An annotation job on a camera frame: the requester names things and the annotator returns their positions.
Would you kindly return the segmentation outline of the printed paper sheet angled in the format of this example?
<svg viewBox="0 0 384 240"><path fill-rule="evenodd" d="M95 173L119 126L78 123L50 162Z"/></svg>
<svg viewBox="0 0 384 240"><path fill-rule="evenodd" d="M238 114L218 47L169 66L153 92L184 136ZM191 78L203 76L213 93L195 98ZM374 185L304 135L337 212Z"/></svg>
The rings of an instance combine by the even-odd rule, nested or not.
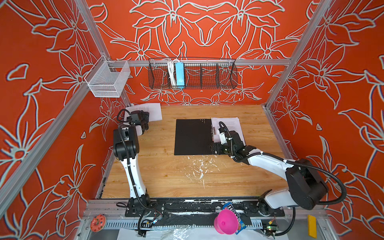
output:
<svg viewBox="0 0 384 240"><path fill-rule="evenodd" d="M223 122L229 131L235 131L239 134L240 139L242 140L243 144L246 144L241 123L239 118L211 118L212 123L212 136L213 136L213 142L214 143L220 143L220 131L219 131L219 122Z"/></svg>

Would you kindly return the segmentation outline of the blue folder black inside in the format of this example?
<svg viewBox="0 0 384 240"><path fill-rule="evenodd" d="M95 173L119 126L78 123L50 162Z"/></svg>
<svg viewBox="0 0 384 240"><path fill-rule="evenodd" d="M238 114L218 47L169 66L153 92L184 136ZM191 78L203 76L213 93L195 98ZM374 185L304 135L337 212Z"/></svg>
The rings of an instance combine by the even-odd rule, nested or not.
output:
<svg viewBox="0 0 384 240"><path fill-rule="evenodd" d="M223 122L219 122L219 126L227 128ZM210 150L211 144L214 143L212 134L211 119L178 119L174 154L176 156L212 155Z"/></svg>

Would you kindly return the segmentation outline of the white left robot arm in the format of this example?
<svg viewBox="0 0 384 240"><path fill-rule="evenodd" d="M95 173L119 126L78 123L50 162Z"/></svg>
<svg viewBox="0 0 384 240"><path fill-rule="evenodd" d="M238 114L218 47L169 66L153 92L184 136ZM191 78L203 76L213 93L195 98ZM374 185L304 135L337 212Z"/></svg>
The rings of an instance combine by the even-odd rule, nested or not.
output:
<svg viewBox="0 0 384 240"><path fill-rule="evenodd" d="M118 128L113 131L113 153L123 165L129 188L131 208L148 210L151 200L141 176L138 156L140 145L138 136L149 129L150 113L143 110L130 112L122 109L117 115Z"/></svg>

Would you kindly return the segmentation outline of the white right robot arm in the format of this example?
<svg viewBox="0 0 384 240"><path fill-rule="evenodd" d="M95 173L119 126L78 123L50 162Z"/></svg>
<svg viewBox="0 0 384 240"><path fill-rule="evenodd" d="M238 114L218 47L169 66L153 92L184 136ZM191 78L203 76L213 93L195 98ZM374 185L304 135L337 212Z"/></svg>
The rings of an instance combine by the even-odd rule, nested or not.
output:
<svg viewBox="0 0 384 240"><path fill-rule="evenodd" d="M336 205L347 197L347 188L338 177L306 159L284 159L245 145L236 131L220 128L214 135L219 138L213 144L214 153L227 155L236 163L263 169L287 182L286 188L267 190L259 196L257 210L263 216L282 207L312 210L317 205ZM334 180L340 188L340 195L333 200L323 199L329 193L329 187L322 175Z"/></svg>

